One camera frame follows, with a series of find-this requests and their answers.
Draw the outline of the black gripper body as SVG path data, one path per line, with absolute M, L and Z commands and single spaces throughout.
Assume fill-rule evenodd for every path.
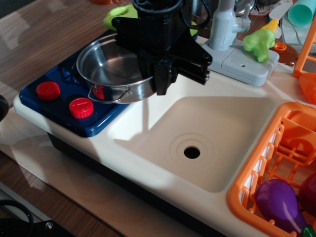
M 178 74 L 205 84 L 212 57 L 191 36 L 191 0 L 134 0 L 137 17 L 117 16 L 117 44 L 137 54 L 143 77 L 152 77 L 156 85 L 170 85 Z

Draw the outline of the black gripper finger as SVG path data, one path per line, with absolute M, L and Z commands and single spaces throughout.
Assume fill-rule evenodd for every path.
M 160 62 L 154 66 L 154 81 L 157 95 L 165 95 L 170 85 L 176 82 L 178 69 L 172 61 Z
M 151 53 L 137 53 L 139 71 L 142 78 L 155 78 L 155 56 Z

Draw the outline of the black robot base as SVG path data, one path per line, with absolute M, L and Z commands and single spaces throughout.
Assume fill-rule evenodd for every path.
M 12 206 L 22 211 L 27 221 L 17 218 L 0 219 L 1 237 L 74 237 L 53 220 L 34 222 L 30 210 L 15 200 L 3 199 L 0 206 Z

